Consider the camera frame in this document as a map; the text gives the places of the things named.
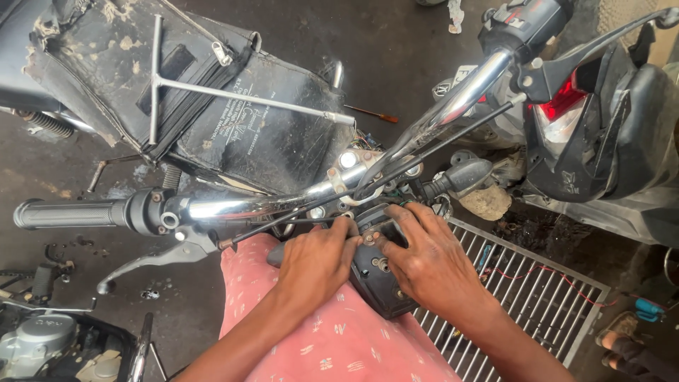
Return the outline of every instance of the patterned pink pants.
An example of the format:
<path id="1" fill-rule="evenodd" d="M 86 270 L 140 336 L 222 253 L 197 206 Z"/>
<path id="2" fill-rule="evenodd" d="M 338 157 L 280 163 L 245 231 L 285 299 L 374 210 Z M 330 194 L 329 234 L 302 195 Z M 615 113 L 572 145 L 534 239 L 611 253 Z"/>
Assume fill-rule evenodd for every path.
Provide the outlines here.
<path id="1" fill-rule="evenodd" d="M 278 240 L 259 234 L 222 253 L 228 333 L 278 281 L 266 264 Z M 248 381 L 447 381 L 460 378 L 412 315 L 387 321 L 349 284 L 271 349 Z"/>

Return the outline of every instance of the taillight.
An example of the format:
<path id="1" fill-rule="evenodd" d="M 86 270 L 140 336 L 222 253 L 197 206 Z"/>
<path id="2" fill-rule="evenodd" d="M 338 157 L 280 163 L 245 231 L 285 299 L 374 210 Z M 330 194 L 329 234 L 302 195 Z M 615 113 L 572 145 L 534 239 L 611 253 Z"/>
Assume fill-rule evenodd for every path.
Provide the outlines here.
<path id="1" fill-rule="evenodd" d="M 559 92 L 548 103 L 539 105 L 548 120 L 554 121 L 564 115 L 573 105 L 587 96 L 586 92 L 575 87 L 575 73 L 573 73 L 561 87 Z"/>
<path id="2" fill-rule="evenodd" d="M 545 147 L 556 158 L 564 151 L 575 131 L 585 108 L 586 98 L 586 92 L 576 89 L 572 75 L 551 101 L 532 108 Z"/>

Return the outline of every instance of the metal grate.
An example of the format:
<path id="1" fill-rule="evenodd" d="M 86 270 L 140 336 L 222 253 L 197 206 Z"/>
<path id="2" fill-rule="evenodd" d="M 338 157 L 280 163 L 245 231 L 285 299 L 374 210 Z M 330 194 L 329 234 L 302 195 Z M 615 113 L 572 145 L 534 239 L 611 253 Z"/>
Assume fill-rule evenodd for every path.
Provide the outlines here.
<path id="1" fill-rule="evenodd" d="M 448 222 L 480 277 L 488 268 L 500 269 L 510 277 L 535 268 L 519 279 L 493 272 L 481 281 L 524 332 L 568 367 L 600 310 L 577 291 L 603 303 L 610 288 L 460 220 L 450 218 Z M 413 315 L 464 382 L 500 380 L 488 357 L 464 333 L 424 308 L 416 309 Z"/>

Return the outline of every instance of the silver engine cover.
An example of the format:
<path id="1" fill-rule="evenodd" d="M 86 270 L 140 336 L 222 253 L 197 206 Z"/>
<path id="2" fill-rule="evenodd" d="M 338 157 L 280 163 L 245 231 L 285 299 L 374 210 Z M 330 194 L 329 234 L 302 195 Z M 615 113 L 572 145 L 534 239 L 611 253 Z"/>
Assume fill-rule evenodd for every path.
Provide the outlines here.
<path id="1" fill-rule="evenodd" d="M 0 338 L 0 379 L 32 377 L 50 359 L 59 357 L 75 338 L 77 324 L 67 315 L 34 317 Z"/>

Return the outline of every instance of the suspension spring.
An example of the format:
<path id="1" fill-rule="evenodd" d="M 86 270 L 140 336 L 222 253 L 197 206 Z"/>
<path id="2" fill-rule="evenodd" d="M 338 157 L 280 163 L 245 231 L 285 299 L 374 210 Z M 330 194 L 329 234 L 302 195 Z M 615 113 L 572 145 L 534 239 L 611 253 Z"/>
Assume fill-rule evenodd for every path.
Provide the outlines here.
<path id="1" fill-rule="evenodd" d="M 72 127 L 47 114 L 36 111 L 18 111 L 17 114 L 24 118 L 24 121 L 41 127 L 58 137 L 68 138 L 73 135 Z"/>
<path id="2" fill-rule="evenodd" d="M 168 169 L 165 170 L 165 179 L 163 179 L 163 188 L 179 189 L 179 181 L 181 180 L 181 170 L 168 164 Z"/>

